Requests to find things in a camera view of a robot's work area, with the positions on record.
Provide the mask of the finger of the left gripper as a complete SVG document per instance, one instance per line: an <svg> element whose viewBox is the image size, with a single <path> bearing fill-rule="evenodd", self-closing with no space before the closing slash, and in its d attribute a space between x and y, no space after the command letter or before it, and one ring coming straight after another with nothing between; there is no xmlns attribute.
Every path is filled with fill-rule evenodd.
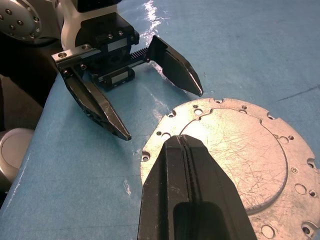
<svg viewBox="0 0 320 240"><path fill-rule="evenodd" d="M163 75L176 87L199 97L203 95L200 78L190 62L156 35L147 48L147 59L157 63Z"/></svg>
<svg viewBox="0 0 320 240"><path fill-rule="evenodd" d="M124 141L132 139L112 104L97 86L84 81L73 67L59 71L67 90L89 119Z"/></svg>

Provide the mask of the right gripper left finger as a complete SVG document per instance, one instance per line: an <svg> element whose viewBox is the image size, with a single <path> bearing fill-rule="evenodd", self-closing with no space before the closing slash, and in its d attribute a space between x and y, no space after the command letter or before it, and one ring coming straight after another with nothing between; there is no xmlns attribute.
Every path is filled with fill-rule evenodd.
<svg viewBox="0 0 320 240"><path fill-rule="evenodd" d="M197 208L194 161L200 140L166 140L142 187L137 240L192 240Z"/></svg>

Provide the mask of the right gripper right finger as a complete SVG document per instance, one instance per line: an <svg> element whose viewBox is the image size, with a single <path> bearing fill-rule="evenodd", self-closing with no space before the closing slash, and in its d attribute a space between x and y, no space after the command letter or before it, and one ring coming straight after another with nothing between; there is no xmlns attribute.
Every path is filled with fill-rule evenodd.
<svg viewBox="0 0 320 240"><path fill-rule="evenodd" d="M235 184L197 138L184 135L195 203L188 240L257 240Z"/></svg>

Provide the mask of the silver motor cover plate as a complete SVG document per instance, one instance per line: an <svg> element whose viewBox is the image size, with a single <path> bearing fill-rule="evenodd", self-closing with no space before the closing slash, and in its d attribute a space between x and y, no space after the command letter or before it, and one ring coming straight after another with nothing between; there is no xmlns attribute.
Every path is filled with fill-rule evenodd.
<svg viewBox="0 0 320 240"><path fill-rule="evenodd" d="M258 240L320 240L320 168L284 120L249 102L202 98L165 115L142 150L144 182L163 143L203 142L235 184Z"/></svg>

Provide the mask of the silver rounded housing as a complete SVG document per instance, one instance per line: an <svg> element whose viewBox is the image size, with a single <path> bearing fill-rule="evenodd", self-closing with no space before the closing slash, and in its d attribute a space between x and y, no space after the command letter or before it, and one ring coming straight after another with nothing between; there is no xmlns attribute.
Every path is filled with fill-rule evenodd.
<svg viewBox="0 0 320 240"><path fill-rule="evenodd" d="M7 193L18 175L34 131L14 128L0 131L0 196Z"/></svg>

